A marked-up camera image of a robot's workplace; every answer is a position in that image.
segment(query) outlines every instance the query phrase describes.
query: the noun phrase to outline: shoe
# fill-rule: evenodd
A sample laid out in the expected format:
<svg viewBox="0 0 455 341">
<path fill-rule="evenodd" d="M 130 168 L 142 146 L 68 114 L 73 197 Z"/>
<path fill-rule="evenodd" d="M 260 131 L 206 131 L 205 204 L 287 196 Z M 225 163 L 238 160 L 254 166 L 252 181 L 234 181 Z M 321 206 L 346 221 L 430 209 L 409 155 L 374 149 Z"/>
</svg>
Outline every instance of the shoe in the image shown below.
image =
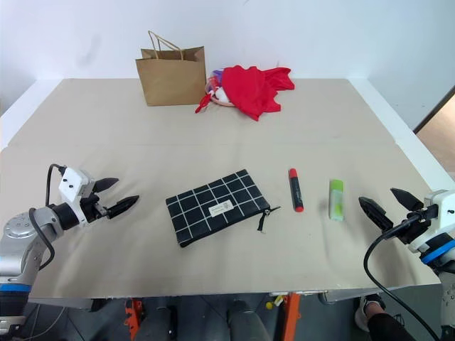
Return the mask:
<svg viewBox="0 0 455 341">
<path fill-rule="evenodd" d="M 377 303 L 378 305 L 380 305 L 382 309 L 385 309 L 384 301 L 376 293 L 360 297 L 360 305 L 358 306 L 358 309 L 355 311 L 354 321 L 355 324 L 365 332 L 370 332 L 370 330 L 368 329 L 367 315 L 365 314 L 365 308 L 367 308 L 367 305 L 370 303 Z"/>
</svg>

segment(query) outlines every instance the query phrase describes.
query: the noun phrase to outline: black and white checkered pencil case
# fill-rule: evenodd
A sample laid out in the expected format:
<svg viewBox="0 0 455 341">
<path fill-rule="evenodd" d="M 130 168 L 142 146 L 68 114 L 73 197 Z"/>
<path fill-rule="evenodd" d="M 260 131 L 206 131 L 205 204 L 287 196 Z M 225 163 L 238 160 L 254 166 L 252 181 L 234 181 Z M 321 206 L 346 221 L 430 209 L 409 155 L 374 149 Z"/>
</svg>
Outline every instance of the black and white checkered pencil case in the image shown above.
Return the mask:
<svg viewBox="0 0 455 341">
<path fill-rule="evenodd" d="M 207 237 L 244 219 L 273 210 L 243 169 L 207 185 L 166 199 L 177 242 L 181 247 Z"/>
</svg>

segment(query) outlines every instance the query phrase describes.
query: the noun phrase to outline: red cloth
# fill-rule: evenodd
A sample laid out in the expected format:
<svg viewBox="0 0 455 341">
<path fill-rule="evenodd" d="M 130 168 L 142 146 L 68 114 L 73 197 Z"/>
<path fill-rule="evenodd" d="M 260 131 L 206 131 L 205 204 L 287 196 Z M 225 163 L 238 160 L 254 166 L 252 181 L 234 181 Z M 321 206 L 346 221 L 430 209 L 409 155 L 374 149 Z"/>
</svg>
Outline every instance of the red cloth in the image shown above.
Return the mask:
<svg viewBox="0 0 455 341">
<path fill-rule="evenodd" d="M 277 90 L 293 90 L 289 79 L 291 69 L 276 67 L 261 71 L 252 66 L 249 69 L 236 65 L 223 70 L 222 86 L 229 100 L 240 111 L 259 121 L 263 112 L 279 112 L 281 105 L 274 101 Z"/>
</svg>

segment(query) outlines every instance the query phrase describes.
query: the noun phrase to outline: paper bag handle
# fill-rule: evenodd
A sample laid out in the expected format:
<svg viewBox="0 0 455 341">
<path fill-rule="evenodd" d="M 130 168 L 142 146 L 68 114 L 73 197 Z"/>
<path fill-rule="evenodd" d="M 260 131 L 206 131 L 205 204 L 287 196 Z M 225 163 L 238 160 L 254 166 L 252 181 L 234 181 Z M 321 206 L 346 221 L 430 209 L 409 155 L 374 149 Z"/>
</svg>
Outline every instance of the paper bag handle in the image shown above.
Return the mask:
<svg viewBox="0 0 455 341">
<path fill-rule="evenodd" d="M 152 36 L 152 34 L 155 36 L 156 41 L 158 41 L 158 48 L 159 48 L 160 51 L 161 51 L 161 45 L 160 45 L 159 42 L 161 41 L 164 45 L 166 45 L 166 46 L 167 46 L 168 48 L 170 48 L 171 50 L 180 52 L 180 59 L 183 60 L 183 51 L 182 51 L 178 46 L 176 46 L 176 45 L 174 45 L 173 43 L 171 43 L 170 41 L 167 41 L 166 39 L 164 39 L 164 38 L 158 36 L 156 33 L 153 33 L 152 31 L 149 31 L 149 36 L 150 36 L 151 44 L 152 44 L 153 47 L 154 47 L 156 59 L 159 59 L 159 56 L 158 56 L 158 53 L 156 52 L 154 37 Z"/>
</svg>

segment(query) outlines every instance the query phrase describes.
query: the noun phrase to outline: blue ring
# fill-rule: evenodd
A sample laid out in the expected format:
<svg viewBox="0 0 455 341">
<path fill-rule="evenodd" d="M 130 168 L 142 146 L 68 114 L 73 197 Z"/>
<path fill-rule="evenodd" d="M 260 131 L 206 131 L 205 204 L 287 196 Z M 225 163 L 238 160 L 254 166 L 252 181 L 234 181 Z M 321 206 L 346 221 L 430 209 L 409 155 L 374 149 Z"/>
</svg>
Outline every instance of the blue ring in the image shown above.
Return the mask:
<svg viewBox="0 0 455 341">
<path fill-rule="evenodd" d="M 31 286 L 27 286 L 26 284 L 3 283 L 0 284 L 0 291 L 20 291 L 29 293 L 31 291 Z"/>
<path fill-rule="evenodd" d="M 453 249 L 455 247 L 455 239 L 451 240 L 450 242 L 444 244 L 443 246 L 439 247 L 438 249 L 434 250 L 433 252 L 430 252 L 428 255 L 426 255 L 424 258 L 422 258 L 422 263 L 423 264 L 428 264 L 430 261 L 435 260 L 442 254 L 445 254 L 448 252 L 448 250 Z"/>
</svg>

